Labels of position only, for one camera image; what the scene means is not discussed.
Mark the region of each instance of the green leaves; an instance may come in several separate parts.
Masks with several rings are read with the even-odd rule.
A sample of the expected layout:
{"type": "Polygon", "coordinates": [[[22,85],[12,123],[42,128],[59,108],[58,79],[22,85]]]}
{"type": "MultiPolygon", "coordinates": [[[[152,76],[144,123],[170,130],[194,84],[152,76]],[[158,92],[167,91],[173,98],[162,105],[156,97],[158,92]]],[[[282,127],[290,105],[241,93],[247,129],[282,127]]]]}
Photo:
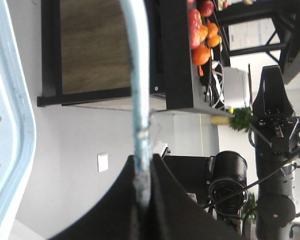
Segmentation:
{"type": "MultiPolygon", "coordinates": [[[[253,192],[249,192],[248,194],[248,200],[246,201],[246,203],[243,205],[242,208],[242,219],[245,218],[246,214],[252,210],[255,209],[257,207],[257,201],[256,201],[256,197],[255,194],[253,192]]],[[[257,216],[258,216],[258,212],[256,210],[254,210],[249,218],[251,219],[252,223],[256,223],[257,221],[257,216]]]]}
{"type": "Polygon", "coordinates": [[[252,109],[250,107],[239,108],[234,110],[234,117],[229,119],[230,126],[237,131],[244,129],[248,132],[251,129],[250,118],[252,116],[252,109]]]}

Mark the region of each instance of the wooden shelf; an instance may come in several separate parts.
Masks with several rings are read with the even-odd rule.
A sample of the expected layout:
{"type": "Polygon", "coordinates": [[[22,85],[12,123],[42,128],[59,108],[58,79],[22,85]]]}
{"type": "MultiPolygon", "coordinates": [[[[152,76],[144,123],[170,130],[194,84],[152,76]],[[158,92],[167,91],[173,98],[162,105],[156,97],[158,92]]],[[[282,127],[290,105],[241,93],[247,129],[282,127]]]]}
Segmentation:
{"type": "MultiPolygon", "coordinates": [[[[125,106],[131,96],[131,60],[119,0],[45,0],[41,4],[42,96],[38,106],[99,108],[108,106],[105,101],[109,100],[122,100],[125,106]]],[[[158,110],[230,116],[204,102],[204,86],[191,59],[187,1],[145,0],[145,5],[150,94],[161,97],[158,110]]]]}

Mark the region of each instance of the orange fruit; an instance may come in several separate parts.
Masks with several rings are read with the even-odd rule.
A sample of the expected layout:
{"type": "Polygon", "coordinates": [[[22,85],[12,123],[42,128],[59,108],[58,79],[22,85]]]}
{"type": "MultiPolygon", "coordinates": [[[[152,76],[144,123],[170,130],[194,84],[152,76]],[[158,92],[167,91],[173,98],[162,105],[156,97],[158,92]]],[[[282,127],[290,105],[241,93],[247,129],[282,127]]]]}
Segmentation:
{"type": "Polygon", "coordinates": [[[200,27],[200,29],[199,29],[199,34],[200,34],[200,42],[202,43],[206,39],[206,37],[208,35],[208,28],[207,28],[207,26],[202,25],[200,27]]]}
{"type": "Polygon", "coordinates": [[[211,48],[214,48],[214,47],[218,46],[220,41],[221,41],[221,37],[217,34],[217,35],[210,37],[208,39],[207,43],[211,48]]]}
{"type": "Polygon", "coordinates": [[[192,51],[192,62],[197,66],[201,66],[208,62],[210,57],[210,49],[203,44],[200,44],[200,46],[192,51]]]}
{"type": "Polygon", "coordinates": [[[218,26],[214,22],[207,23],[208,35],[206,36],[208,39],[218,34],[218,26]]]}

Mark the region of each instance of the black camera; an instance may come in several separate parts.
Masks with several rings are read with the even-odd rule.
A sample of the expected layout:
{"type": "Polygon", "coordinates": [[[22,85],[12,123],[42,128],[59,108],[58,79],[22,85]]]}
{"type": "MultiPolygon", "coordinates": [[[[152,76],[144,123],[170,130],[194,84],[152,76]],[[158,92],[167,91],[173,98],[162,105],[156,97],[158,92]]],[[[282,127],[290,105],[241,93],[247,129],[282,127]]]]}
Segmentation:
{"type": "MultiPolygon", "coordinates": [[[[210,201],[217,202],[247,186],[247,162],[234,151],[222,151],[210,157],[166,155],[163,161],[184,190],[201,206],[210,201]]],[[[241,209],[247,198],[247,191],[243,191],[216,204],[217,218],[239,232],[241,209]]]]}

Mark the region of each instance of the tangerine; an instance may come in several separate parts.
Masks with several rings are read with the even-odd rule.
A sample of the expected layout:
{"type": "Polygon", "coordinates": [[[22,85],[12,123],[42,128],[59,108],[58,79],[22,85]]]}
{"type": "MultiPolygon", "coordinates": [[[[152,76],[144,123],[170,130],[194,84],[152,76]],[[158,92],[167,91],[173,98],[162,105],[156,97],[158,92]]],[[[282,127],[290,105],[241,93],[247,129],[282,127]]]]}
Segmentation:
{"type": "Polygon", "coordinates": [[[197,66],[204,65],[211,57],[211,51],[208,47],[200,44],[192,51],[192,62],[197,66]]]}

